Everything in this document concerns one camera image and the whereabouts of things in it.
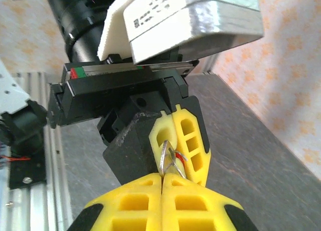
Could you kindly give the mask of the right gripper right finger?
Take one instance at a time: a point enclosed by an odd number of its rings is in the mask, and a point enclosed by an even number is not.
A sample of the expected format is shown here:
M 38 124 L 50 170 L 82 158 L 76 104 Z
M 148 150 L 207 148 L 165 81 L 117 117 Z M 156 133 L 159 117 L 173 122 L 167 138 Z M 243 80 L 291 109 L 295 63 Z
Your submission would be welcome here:
M 166 174 L 162 188 L 162 230 L 258 230 L 231 198 Z

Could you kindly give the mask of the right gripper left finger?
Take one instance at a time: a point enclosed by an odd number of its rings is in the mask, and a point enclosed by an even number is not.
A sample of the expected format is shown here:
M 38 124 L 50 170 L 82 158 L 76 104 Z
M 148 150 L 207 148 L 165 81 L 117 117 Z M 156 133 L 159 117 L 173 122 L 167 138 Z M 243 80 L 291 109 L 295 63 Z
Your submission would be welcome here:
M 68 230 L 161 230 L 162 180 L 152 173 L 86 204 Z

